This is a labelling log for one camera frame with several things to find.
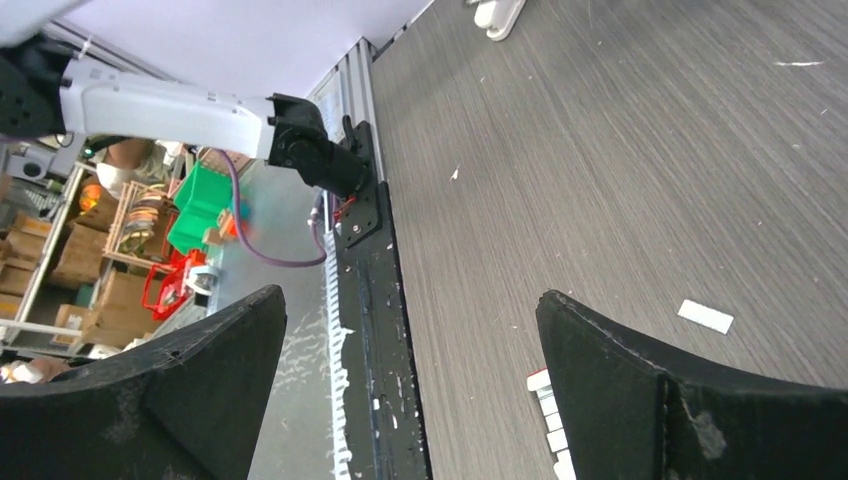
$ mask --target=white wall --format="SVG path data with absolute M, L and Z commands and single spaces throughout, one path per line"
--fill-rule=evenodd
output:
M 93 0 L 66 19 L 182 81 L 306 96 L 359 38 L 384 45 L 430 1 Z

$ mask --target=black mounting bracket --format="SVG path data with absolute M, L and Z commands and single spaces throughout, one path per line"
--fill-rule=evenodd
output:
M 370 214 L 384 219 L 382 227 L 372 224 L 368 233 L 359 232 L 355 247 L 338 250 L 339 319 L 352 332 L 342 346 L 350 382 L 344 392 L 345 436 L 352 454 L 348 470 L 351 478 L 364 480 L 429 480 L 424 413 L 388 185 L 375 184 L 373 192 L 371 201 L 359 204 L 353 215 L 366 218 L 369 208 L 379 207 Z
M 377 192 L 377 158 L 371 124 L 360 122 L 354 128 L 350 117 L 345 115 L 342 126 L 345 138 L 339 144 L 365 160 L 369 167 L 368 177 L 355 194 L 355 200 L 345 208 L 339 219 L 339 245 L 342 248 L 350 248 L 379 230 L 383 226 L 383 216 Z
M 34 138 L 65 133 L 59 92 L 73 52 L 37 34 L 10 48 L 0 48 L 0 134 Z

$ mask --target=white block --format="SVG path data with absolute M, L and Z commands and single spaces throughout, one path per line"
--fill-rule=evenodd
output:
M 554 464 L 554 473 L 557 476 L 557 480 L 577 480 L 577 474 L 574 472 L 574 464 L 571 463 L 571 455 Z
M 551 452 L 559 452 L 568 448 L 568 440 L 565 438 L 565 430 L 559 429 L 548 434 L 548 445 L 551 447 Z
M 556 406 L 556 398 L 554 398 L 553 395 L 549 395 L 539 400 L 539 404 L 542 405 L 542 415 L 546 417 L 559 411 L 559 408 Z
M 568 462 L 571 463 L 571 450 L 560 450 L 557 452 L 557 461 L 558 462 Z
M 547 387 L 542 387 L 542 388 L 536 390 L 536 396 L 539 397 L 539 400 L 541 400 L 545 397 L 548 397 L 550 395 L 553 395 L 553 394 L 554 394 L 554 389 L 551 388 L 550 385 L 548 385 Z
M 549 387 L 551 385 L 551 376 L 548 374 L 548 369 L 539 370 L 527 377 L 527 390 L 531 392 L 535 392 L 537 390 L 541 390 L 544 387 Z
M 545 423 L 548 424 L 548 431 L 553 432 L 555 430 L 559 430 L 562 428 L 562 418 L 559 416 L 559 412 L 552 413 L 545 417 Z
M 705 307 L 692 300 L 684 300 L 677 315 L 725 335 L 730 330 L 730 324 L 733 323 L 731 315 Z

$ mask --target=green bin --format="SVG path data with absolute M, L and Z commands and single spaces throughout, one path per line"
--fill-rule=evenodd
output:
M 171 226 L 168 243 L 183 255 L 193 248 L 203 248 L 203 234 L 218 224 L 218 215 L 229 207 L 232 197 L 233 185 L 228 175 L 196 165 L 174 198 L 180 215 Z

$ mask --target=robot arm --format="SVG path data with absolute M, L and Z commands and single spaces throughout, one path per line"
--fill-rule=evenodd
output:
M 43 13 L 33 8 L 29 15 L 9 19 L 8 8 L 3 9 L 0 28 L 9 29 L 0 31 L 0 39 L 21 38 L 38 21 L 85 2 L 31 3 Z M 295 169 L 307 185 L 342 198 L 369 178 L 363 159 L 328 139 L 321 112 L 308 100 L 280 94 L 239 97 L 125 73 L 77 59 L 59 42 L 36 33 L 0 48 L 0 134 L 32 138 L 56 133 L 105 133 L 237 151 Z

